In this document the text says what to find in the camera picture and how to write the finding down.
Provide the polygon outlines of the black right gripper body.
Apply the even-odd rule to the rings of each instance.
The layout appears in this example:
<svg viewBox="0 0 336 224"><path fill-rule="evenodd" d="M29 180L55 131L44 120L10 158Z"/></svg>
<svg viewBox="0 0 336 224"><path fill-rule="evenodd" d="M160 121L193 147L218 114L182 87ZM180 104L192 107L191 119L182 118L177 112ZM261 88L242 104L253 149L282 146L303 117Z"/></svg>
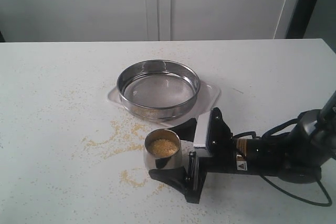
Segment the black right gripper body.
<svg viewBox="0 0 336 224"><path fill-rule="evenodd" d="M258 175L257 158L261 138L255 132L233 135L219 108L211 110L206 150L194 149L190 159L191 183L188 203L200 202L208 173Z"/></svg>

